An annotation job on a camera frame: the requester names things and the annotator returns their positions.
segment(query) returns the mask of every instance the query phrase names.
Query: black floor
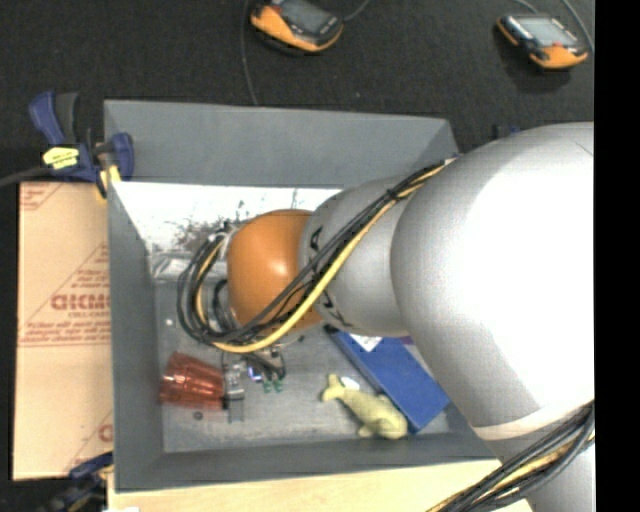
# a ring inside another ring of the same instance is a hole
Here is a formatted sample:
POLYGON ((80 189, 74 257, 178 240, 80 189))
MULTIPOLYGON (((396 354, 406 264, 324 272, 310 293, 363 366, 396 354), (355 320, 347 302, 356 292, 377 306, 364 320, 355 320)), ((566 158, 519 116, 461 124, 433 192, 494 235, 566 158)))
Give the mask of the black floor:
MULTIPOLYGON (((317 0, 340 13, 361 0, 317 0)), ((563 0, 530 0, 582 35, 563 0)), ((592 40, 594 0, 572 0, 592 40)), ((325 55, 268 48, 242 17, 242 0, 6 0, 0 3, 0 177, 38 163, 43 140, 27 104, 78 91, 78 128, 102 132, 105 98, 260 104, 441 117, 462 152, 494 125, 520 129, 594 120, 594 63, 543 74, 496 33, 514 0, 372 0, 325 55)), ((15 378, 16 188, 0 190, 0 512, 29 511, 60 482, 10 483, 15 378)))

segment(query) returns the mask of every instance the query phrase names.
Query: orange device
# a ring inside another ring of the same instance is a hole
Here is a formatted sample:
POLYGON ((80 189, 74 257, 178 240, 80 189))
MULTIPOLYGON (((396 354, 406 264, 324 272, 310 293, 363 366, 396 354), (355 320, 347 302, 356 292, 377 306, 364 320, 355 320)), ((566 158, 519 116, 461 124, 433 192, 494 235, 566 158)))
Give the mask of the orange device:
POLYGON ((557 19, 543 14, 502 16, 500 32, 543 70, 565 70, 584 62, 586 47, 557 19))
POLYGON ((267 43, 288 53, 320 53, 344 28, 340 16, 307 0, 259 1, 250 21, 267 43))

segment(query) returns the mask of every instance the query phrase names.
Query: robotic arm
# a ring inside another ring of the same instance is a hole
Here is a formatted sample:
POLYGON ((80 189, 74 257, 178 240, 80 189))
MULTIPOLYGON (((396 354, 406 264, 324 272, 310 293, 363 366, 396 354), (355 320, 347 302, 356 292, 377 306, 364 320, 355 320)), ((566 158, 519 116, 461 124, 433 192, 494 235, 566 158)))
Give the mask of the robotic arm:
MULTIPOLYGON (((594 398, 593 124, 521 132, 399 187, 402 178, 229 237, 230 314, 211 343, 248 352, 283 324, 320 318, 409 334, 477 435, 509 460, 594 398), (345 237, 357 218, 366 228, 345 237), (267 315, 272 299, 280 306, 267 315)), ((527 499, 537 512, 594 510, 594 444, 527 499)))

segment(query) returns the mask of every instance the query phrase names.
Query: red plastic cup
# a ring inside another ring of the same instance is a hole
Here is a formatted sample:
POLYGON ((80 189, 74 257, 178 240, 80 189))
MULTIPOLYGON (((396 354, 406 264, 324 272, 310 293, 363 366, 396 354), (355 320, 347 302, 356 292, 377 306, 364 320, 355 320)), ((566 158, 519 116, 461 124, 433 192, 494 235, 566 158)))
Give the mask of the red plastic cup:
POLYGON ((222 409, 222 371, 194 357, 174 352, 160 384, 160 401, 197 409, 222 409))

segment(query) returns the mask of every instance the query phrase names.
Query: yellow plush fish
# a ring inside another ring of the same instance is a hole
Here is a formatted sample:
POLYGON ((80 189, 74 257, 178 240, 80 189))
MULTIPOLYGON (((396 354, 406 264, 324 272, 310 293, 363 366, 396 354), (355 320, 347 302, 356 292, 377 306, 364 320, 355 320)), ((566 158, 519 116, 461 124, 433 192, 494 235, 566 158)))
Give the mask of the yellow plush fish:
POLYGON ((375 434, 387 439, 399 439, 407 434, 407 420, 385 395, 370 395, 345 387, 337 375, 329 375, 329 385, 322 393, 322 401, 341 400, 364 423, 358 435, 375 434))

